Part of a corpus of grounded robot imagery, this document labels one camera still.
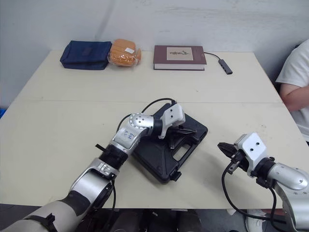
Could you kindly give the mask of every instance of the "maroon book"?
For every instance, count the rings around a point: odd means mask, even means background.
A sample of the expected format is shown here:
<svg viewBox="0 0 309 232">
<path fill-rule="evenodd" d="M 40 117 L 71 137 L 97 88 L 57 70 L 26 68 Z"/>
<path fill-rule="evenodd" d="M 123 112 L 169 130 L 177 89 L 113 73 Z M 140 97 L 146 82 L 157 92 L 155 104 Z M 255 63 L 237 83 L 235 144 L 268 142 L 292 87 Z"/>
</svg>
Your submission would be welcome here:
<svg viewBox="0 0 309 232">
<path fill-rule="evenodd" d="M 154 46 L 155 70 L 204 70 L 202 46 Z"/>
</svg>

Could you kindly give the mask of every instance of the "person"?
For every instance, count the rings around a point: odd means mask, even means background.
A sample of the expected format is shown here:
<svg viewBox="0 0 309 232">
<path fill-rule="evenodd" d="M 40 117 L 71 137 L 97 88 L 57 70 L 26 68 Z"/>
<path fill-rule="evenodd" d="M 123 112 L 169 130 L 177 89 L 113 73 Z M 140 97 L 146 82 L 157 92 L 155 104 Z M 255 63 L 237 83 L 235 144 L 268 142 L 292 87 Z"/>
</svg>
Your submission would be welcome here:
<svg viewBox="0 0 309 232">
<path fill-rule="evenodd" d="M 280 97 L 309 145 L 309 39 L 286 59 L 276 80 Z"/>
</svg>

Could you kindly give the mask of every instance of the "black carrying case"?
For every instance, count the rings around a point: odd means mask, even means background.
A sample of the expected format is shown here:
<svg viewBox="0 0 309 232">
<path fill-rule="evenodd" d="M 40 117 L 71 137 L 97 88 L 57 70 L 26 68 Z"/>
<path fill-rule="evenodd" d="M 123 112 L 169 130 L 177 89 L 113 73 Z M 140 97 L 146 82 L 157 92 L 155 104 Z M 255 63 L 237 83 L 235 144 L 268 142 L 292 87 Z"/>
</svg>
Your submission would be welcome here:
<svg viewBox="0 0 309 232">
<path fill-rule="evenodd" d="M 159 119 L 170 106 L 169 103 L 165 104 L 154 114 L 154 118 Z M 178 180 L 181 176 L 179 168 L 188 159 L 208 132 L 207 127 L 187 114 L 185 114 L 185 123 L 180 125 L 180 129 L 181 128 L 192 128 L 196 130 L 196 133 L 183 135 L 173 134 L 168 131 L 165 139 L 158 139 L 157 136 L 143 137 L 133 152 L 133 157 L 135 157 L 136 160 L 162 184 L 170 180 Z M 173 141 L 174 149 L 170 148 L 171 141 Z M 173 156 L 182 146 L 189 146 L 189 149 L 181 159 L 177 161 Z"/>
</svg>

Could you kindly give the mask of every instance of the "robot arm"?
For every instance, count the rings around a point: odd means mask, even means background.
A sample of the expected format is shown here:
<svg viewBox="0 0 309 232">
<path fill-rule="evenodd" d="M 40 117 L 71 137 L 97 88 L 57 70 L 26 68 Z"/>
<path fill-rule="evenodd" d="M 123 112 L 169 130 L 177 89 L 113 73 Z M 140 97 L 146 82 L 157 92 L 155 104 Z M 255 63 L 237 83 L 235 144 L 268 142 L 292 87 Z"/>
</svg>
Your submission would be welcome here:
<svg viewBox="0 0 309 232">
<path fill-rule="evenodd" d="M 4 232 L 72 232 L 85 215 L 101 208 L 109 198 L 112 181 L 133 152 L 141 137 L 157 135 L 164 138 L 167 129 L 185 122 L 178 104 L 167 109 L 160 119 L 141 113 L 132 114 L 129 122 L 112 138 L 102 154 L 72 184 L 66 198 L 51 202 L 24 219 L 12 224 Z"/>
<path fill-rule="evenodd" d="M 309 175 L 268 157 L 266 146 L 256 133 L 242 135 L 234 145 L 219 143 L 218 147 L 229 158 L 232 174 L 242 168 L 257 184 L 274 188 L 282 199 L 283 211 L 291 231 L 309 230 Z"/>
</svg>

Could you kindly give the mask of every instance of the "black cable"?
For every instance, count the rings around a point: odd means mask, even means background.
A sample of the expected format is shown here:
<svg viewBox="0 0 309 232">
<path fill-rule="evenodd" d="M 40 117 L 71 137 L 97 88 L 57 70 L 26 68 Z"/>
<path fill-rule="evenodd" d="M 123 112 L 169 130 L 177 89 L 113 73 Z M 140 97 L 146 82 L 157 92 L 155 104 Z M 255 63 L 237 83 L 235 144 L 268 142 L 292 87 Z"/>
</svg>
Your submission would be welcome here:
<svg viewBox="0 0 309 232">
<path fill-rule="evenodd" d="M 260 216 L 256 216 L 256 215 L 252 215 L 252 214 L 248 214 L 240 209 L 238 209 L 231 201 L 231 199 L 229 198 L 228 194 L 227 194 L 227 190 L 226 190 L 226 187 L 225 187 L 225 175 L 227 173 L 227 170 L 231 167 L 232 163 L 230 163 L 226 168 L 225 170 L 223 171 L 222 173 L 222 177 L 221 177 L 221 182 L 222 182 L 222 188 L 223 188 L 223 191 L 224 191 L 224 194 L 225 194 L 225 197 L 227 199 L 227 201 L 230 203 L 230 205 L 237 211 L 239 212 L 240 214 L 243 214 L 244 216 L 246 217 L 250 217 L 250 218 L 255 218 L 255 219 L 260 219 L 260 220 L 266 220 L 266 221 L 271 221 L 271 218 L 270 217 L 260 217 Z M 282 220 L 279 220 L 279 219 L 273 219 L 274 221 L 276 222 L 279 222 L 279 223 L 283 223 L 283 224 L 286 224 L 285 221 L 282 221 Z"/>
<path fill-rule="evenodd" d="M 112 192 L 114 194 L 114 201 L 112 203 L 112 210 L 110 212 L 110 215 L 103 227 L 103 229 L 101 230 L 102 232 L 106 232 L 108 227 L 109 227 L 109 223 L 111 222 L 111 219 L 112 219 L 112 215 L 114 214 L 114 211 L 115 211 L 115 206 L 116 206 L 116 188 L 115 188 L 115 181 L 112 180 Z"/>
<path fill-rule="evenodd" d="M 155 101 L 149 103 L 141 112 L 144 113 L 145 110 L 147 110 L 152 104 L 154 104 L 154 103 L 156 103 L 156 102 L 159 102 L 159 101 L 171 101 L 171 105 L 176 104 L 176 101 L 175 101 L 174 99 L 172 99 L 172 98 L 160 98 L 160 99 L 157 99 L 157 100 L 155 100 Z M 129 114 L 129 115 L 125 116 L 123 119 L 121 119 L 121 121 L 120 121 L 120 123 L 119 123 L 119 125 L 118 125 L 118 127 L 117 127 L 116 132 L 119 131 L 120 126 L 121 126 L 121 123 L 123 123 L 123 121 L 124 121 L 126 118 L 130 117 L 130 115 L 131 115 L 131 114 Z"/>
<path fill-rule="evenodd" d="M 215 55 L 213 53 L 209 53 L 209 52 L 204 52 L 204 53 L 209 54 L 209 55 L 213 55 L 213 56 L 217 57 L 218 59 L 220 59 L 220 57 L 218 57 L 217 55 Z"/>
<path fill-rule="evenodd" d="M 120 126 L 121 126 L 121 123 L 122 123 L 127 117 L 130 117 L 130 115 L 131 115 L 131 114 L 126 115 L 123 119 L 121 119 L 121 121 L 119 122 L 119 125 L 118 125 L 118 127 L 117 127 L 116 132 L 119 131 L 119 128 L 120 128 Z"/>
<path fill-rule="evenodd" d="M 277 227 L 275 225 L 275 222 L 274 222 L 274 215 L 275 215 L 275 210 L 276 210 L 276 204 L 277 204 L 277 197 L 276 197 L 276 194 L 275 194 L 275 191 L 272 189 L 272 188 L 268 188 L 271 193 L 272 193 L 272 196 L 274 198 L 274 202 L 273 202 L 273 205 L 272 205 L 272 209 L 271 209 L 271 213 L 270 213 L 270 223 L 271 225 L 273 226 L 273 228 L 275 228 L 276 230 L 280 231 L 280 232 L 287 232 L 285 230 L 282 230 L 280 229 L 279 227 Z"/>
<path fill-rule="evenodd" d="M 156 103 L 156 102 L 159 102 L 159 101 L 164 101 L 164 100 L 167 100 L 167 101 L 171 101 L 172 102 L 172 105 L 174 105 L 176 103 L 176 101 L 172 98 L 160 98 L 160 99 L 157 99 L 151 103 L 149 103 L 141 112 L 144 113 L 145 110 L 148 109 L 149 106 L 151 106 L 152 104 Z"/>
</svg>

